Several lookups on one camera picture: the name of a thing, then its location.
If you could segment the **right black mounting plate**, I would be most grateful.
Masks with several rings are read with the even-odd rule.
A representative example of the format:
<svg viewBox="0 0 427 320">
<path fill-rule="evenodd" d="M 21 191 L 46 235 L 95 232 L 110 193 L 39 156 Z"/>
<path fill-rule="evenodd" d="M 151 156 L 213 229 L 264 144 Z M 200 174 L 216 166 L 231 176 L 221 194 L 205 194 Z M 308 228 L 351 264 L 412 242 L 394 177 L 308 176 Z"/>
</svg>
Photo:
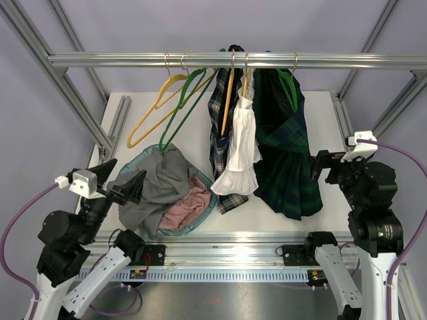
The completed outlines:
<svg viewBox="0 0 427 320">
<path fill-rule="evenodd" d="M 286 267 L 319 266 L 303 245 L 282 245 L 277 247 L 275 252 L 283 259 Z"/>
</svg>

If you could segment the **dark green plaid skirt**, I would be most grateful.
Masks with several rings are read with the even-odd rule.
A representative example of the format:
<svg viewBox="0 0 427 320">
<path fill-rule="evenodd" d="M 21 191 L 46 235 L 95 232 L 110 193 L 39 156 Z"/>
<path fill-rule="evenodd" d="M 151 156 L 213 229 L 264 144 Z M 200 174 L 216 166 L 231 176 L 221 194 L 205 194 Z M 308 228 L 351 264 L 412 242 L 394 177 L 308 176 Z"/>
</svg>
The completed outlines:
<svg viewBox="0 0 427 320">
<path fill-rule="evenodd" d="M 254 194 L 275 213 L 299 221 L 323 207 L 317 181 L 310 178 L 310 146 L 305 97 L 294 76 L 298 110 L 293 112 L 278 69 L 254 71 L 256 141 L 262 160 L 254 165 Z"/>
</svg>

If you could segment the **yellow hanger of grey skirt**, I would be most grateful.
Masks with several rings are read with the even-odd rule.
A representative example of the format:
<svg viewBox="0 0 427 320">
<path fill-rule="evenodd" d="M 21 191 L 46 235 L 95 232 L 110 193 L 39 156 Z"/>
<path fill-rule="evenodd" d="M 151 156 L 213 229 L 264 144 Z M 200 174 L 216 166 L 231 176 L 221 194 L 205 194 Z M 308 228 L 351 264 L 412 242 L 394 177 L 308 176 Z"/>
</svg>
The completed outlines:
<svg viewBox="0 0 427 320">
<path fill-rule="evenodd" d="M 165 95 L 165 93 L 167 92 L 167 90 L 171 86 L 173 86 L 175 83 L 177 83 L 179 81 L 185 81 L 188 78 L 188 75 L 190 74 L 190 72 L 187 68 L 187 65 L 184 63 L 184 59 L 186 57 L 188 57 L 190 54 L 191 54 L 191 51 L 185 52 L 181 56 L 180 64 L 179 64 L 179 66 L 181 67 L 182 70 L 187 71 L 187 74 L 169 75 L 166 82 L 162 85 L 161 89 L 159 90 L 158 96 L 157 96 L 155 102 L 153 103 L 153 105 L 147 110 L 145 115 L 139 120 L 139 123 L 132 129 L 131 133 L 129 134 L 129 136 L 127 138 L 127 148 L 128 149 L 133 149 L 134 147 L 136 147 L 151 132 L 153 132 L 155 129 L 157 129 L 162 124 L 162 123 L 158 124 L 158 122 L 160 121 L 159 120 L 151 129 L 149 129 L 141 137 L 139 137 L 138 139 L 133 141 L 133 136 L 135 135 L 137 130 L 144 124 L 145 120 L 151 115 L 151 113 L 154 110 L 157 110 L 160 107 L 163 107 L 169 100 L 171 100 L 173 97 L 175 97 L 178 93 L 180 94 L 180 91 L 181 91 L 184 84 L 181 87 L 179 87 L 178 89 L 176 89 L 168 98 L 163 99 L 163 96 Z"/>
</svg>

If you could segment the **navy plaid skirt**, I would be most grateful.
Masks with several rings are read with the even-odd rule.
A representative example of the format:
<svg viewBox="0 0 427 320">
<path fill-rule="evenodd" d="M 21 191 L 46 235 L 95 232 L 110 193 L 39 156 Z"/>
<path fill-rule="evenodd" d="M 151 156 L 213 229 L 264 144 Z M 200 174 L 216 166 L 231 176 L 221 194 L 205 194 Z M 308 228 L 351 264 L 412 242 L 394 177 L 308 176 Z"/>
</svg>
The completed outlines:
<svg viewBox="0 0 427 320">
<path fill-rule="evenodd" d="M 216 85 L 207 104 L 211 120 L 209 161 L 215 180 L 220 178 L 220 175 L 226 168 L 228 148 L 233 132 L 233 114 L 238 102 L 238 89 L 242 87 L 240 78 L 243 75 L 243 71 L 236 69 L 232 83 L 229 109 L 227 113 L 224 113 L 230 74 L 230 68 L 218 69 L 216 73 Z"/>
</svg>

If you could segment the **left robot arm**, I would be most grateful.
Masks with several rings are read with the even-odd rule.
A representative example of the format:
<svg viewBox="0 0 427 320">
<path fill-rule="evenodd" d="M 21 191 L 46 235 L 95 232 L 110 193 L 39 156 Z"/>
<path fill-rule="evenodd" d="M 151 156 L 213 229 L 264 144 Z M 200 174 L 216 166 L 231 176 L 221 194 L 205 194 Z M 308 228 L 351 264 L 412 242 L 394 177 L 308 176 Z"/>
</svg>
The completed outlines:
<svg viewBox="0 0 427 320">
<path fill-rule="evenodd" d="M 146 172 L 136 173 L 121 185 L 104 189 L 117 159 L 87 169 L 73 169 L 57 178 L 81 199 L 79 213 L 54 211 L 46 216 L 38 234 L 44 244 L 37 263 L 37 289 L 27 319 L 80 319 L 95 297 L 123 267 L 137 265 L 144 258 L 144 240 L 132 230 L 120 231 L 107 254 L 72 291 L 71 284 L 91 252 L 100 227 L 114 203 L 138 204 Z"/>
</svg>

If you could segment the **grey skirt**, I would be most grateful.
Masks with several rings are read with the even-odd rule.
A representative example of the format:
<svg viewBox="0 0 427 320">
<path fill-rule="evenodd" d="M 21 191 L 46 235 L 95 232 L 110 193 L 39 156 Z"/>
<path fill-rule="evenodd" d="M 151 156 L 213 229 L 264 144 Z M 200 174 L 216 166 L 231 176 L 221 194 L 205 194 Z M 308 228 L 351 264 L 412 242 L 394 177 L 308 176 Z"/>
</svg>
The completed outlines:
<svg viewBox="0 0 427 320">
<path fill-rule="evenodd" d="M 137 163 L 137 169 L 119 174 L 107 188 L 123 185 L 142 171 L 146 171 L 146 176 L 140 202 L 120 205 L 119 221 L 126 229 L 139 229 L 141 234 L 155 239 L 164 213 L 189 194 L 189 181 L 197 170 L 175 145 L 169 145 L 165 151 L 154 147 Z"/>
</svg>

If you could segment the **aluminium hanging rail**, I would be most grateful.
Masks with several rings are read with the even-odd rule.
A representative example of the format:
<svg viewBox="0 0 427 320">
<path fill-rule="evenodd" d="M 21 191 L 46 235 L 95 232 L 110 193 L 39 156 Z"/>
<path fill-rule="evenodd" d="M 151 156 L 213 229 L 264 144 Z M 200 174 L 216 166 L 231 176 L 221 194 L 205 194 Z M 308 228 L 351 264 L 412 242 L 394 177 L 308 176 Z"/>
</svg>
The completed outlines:
<svg viewBox="0 0 427 320">
<path fill-rule="evenodd" d="M 251 67 L 297 69 L 384 69 L 425 71 L 425 55 L 369 53 L 53 53 L 55 67 Z"/>
</svg>

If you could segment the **black mounting plate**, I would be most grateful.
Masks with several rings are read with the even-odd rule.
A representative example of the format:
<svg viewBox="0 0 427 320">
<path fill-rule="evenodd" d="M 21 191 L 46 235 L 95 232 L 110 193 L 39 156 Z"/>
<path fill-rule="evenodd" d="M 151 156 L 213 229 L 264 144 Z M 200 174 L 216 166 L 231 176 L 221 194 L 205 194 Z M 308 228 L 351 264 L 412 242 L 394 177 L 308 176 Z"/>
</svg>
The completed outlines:
<svg viewBox="0 0 427 320">
<path fill-rule="evenodd" d="M 283 259 L 286 267 L 319 266 L 303 245 L 282 245 L 277 247 L 275 252 Z"/>
<path fill-rule="evenodd" d="M 146 266 L 149 263 L 149 266 L 160 267 L 164 266 L 165 263 L 165 245 L 146 245 L 144 247 L 143 255 L 139 261 L 130 263 L 131 266 Z"/>
</svg>

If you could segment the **pink pleated skirt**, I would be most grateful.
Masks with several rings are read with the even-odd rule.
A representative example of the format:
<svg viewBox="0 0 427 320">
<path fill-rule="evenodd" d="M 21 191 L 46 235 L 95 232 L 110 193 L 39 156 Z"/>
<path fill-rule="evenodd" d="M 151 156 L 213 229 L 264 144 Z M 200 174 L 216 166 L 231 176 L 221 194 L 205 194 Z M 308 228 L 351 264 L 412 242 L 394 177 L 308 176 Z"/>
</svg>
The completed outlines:
<svg viewBox="0 0 427 320">
<path fill-rule="evenodd" d="M 164 215 L 160 229 L 179 231 L 192 224 L 206 209 L 211 193 L 196 176 L 190 180 L 189 193 L 177 201 Z"/>
</svg>

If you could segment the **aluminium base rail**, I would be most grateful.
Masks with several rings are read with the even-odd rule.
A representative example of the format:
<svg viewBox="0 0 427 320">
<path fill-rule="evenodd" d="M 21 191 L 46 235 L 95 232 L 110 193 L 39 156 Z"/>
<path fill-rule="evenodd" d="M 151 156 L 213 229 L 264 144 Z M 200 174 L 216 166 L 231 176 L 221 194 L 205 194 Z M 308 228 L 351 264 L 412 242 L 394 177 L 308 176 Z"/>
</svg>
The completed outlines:
<svg viewBox="0 0 427 320">
<path fill-rule="evenodd" d="M 148 245 L 165 245 L 163 268 L 175 269 L 283 269 L 282 245 L 301 245 L 310 230 L 263 232 L 191 232 L 184 236 L 157 236 Z"/>
</svg>

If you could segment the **yellow hanger of plaid skirt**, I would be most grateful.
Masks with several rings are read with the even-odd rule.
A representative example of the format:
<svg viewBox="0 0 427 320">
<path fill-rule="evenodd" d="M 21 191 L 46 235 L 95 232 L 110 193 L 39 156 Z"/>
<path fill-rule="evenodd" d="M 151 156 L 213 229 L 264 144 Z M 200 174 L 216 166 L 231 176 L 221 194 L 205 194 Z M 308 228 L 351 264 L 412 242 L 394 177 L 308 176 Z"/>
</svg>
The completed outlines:
<svg viewBox="0 0 427 320">
<path fill-rule="evenodd" d="M 233 87 L 234 73 L 235 73 L 234 61 L 235 61 L 235 49 L 232 49 L 232 64 L 231 64 L 230 78 L 228 80 L 228 87 L 226 92 L 226 104 L 224 106 L 224 117 L 223 117 L 222 129 L 221 129 L 221 137 L 224 136 L 224 133 L 226 132 L 226 127 L 227 127 L 228 113 L 230 108 L 230 101 L 232 96 L 232 87 Z"/>
</svg>

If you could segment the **green hanger of pink skirt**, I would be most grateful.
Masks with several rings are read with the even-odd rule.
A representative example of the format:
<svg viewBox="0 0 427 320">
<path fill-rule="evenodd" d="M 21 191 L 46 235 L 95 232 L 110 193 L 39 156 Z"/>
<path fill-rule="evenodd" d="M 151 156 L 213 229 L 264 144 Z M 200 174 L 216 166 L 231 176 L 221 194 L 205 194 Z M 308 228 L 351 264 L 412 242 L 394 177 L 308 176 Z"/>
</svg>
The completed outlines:
<svg viewBox="0 0 427 320">
<path fill-rule="evenodd" d="M 196 69 L 188 75 L 188 78 L 185 80 L 185 83 L 180 91 L 180 97 L 177 106 L 158 122 L 158 124 L 161 124 L 165 120 L 169 119 L 159 139 L 158 148 L 160 151 L 165 151 L 167 147 L 171 144 L 173 138 L 176 136 L 178 131 L 186 122 L 187 118 L 191 115 L 191 112 L 194 110 L 195 106 L 198 104 L 199 100 L 203 97 L 204 93 L 207 91 L 207 88 L 214 80 L 214 77 L 216 76 L 218 70 L 218 68 L 213 68 L 213 73 L 209 77 L 207 77 L 206 80 L 204 80 L 204 78 L 207 73 L 207 67 L 201 67 L 199 69 Z M 193 97 L 197 92 L 199 92 L 199 95 L 193 105 L 189 108 L 188 112 L 185 114 L 179 125 L 176 127 L 175 131 L 171 134 L 170 138 L 167 141 L 164 141 L 165 136 L 167 135 L 167 132 L 169 131 L 178 112 L 185 107 L 189 99 Z"/>
</svg>

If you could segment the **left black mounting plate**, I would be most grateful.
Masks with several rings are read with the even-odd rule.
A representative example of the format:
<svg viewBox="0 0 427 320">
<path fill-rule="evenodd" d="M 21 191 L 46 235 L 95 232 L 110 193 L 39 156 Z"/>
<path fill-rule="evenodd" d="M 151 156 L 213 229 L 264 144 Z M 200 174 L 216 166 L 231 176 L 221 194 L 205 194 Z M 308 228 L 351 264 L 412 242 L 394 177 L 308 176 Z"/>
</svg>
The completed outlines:
<svg viewBox="0 0 427 320">
<path fill-rule="evenodd" d="M 144 247 L 143 255 L 139 261 L 130 263 L 131 266 L 146 266 L 149 263 L 149 266 L 160 267 L 164 266 L 165 263 L 165 245 L 146 245 Z"/>
</svg>

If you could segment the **yellow hanger of white skirt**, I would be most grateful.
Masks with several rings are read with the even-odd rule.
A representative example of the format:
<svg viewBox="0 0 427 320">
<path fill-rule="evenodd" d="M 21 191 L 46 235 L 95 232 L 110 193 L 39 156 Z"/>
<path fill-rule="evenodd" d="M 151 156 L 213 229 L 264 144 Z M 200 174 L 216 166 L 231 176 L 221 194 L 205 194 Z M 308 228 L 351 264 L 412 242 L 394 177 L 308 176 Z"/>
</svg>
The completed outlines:
<svg viewBox="0 0 427 320">
<path fill-rule="evenodd" d="M 243 85 L 243 98 L 248 98 L 248 85 L 250 82 L 250 68 L 248 67 L 248 53 L 246 53 L 245 69 L 244 69 L 244 85 Z"/>
</svg>

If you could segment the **teal plastic bin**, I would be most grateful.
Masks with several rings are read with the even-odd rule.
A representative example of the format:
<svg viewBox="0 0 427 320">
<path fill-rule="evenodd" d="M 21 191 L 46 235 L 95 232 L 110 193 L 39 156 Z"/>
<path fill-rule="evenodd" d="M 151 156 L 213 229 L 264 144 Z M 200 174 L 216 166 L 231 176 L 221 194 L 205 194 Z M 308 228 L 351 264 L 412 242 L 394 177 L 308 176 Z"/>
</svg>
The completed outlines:
<svg viewBox="0 0 427 320">
<path fill-rule="evenodd" d="M 119 171 L 118 174 L 121 173 L 127 173 L 129 171 L 133 171 L 135 169 L 137 169 L 137 163 L 139 163 L 146 155 L 149 155 L 151 153 L 151 150 L 157 147 L 157 145 L 151 145 L 147 148 L 145 148 L 143 150 L 142 153 L 140 153 L 137 157 L 135 157 L 134 159 L 132 159 L 129 163 L 126 163 Z M 190 232 L 192 232 L 195 228 L 197 228 L 207 217 L 208 215 L 211 213 L 211 211 L 213 210 L 213 208 L 216 206 L 217 203 L 217 197 L 211 192 L 211 185 L 212 182 L 209 178 L 207 178 L 197 167 L 195 167 L 191 162 L 188 161 L 188 163 L 190 165 L 192 165 L 196 170 L 197 173 L 193 176 L 193 177 L 197 177 L 200 181 L 203 182 L 203 184 L 207 187 L 207 190 L 211 193 L 211 200 L 209 202 L 209 205 L 207 206 L 207 209 L 192 223 L 190 224 L 188 227 L 179 230 L 179 231 L 170 231 L 167 229 L 158 229 L 156 236 L 159 235 L 160 233 L 163 233 L 164 235 L 168 235 L 168 236 L 181 236 L 181 235 L 186 235 Z"/>
</svg>

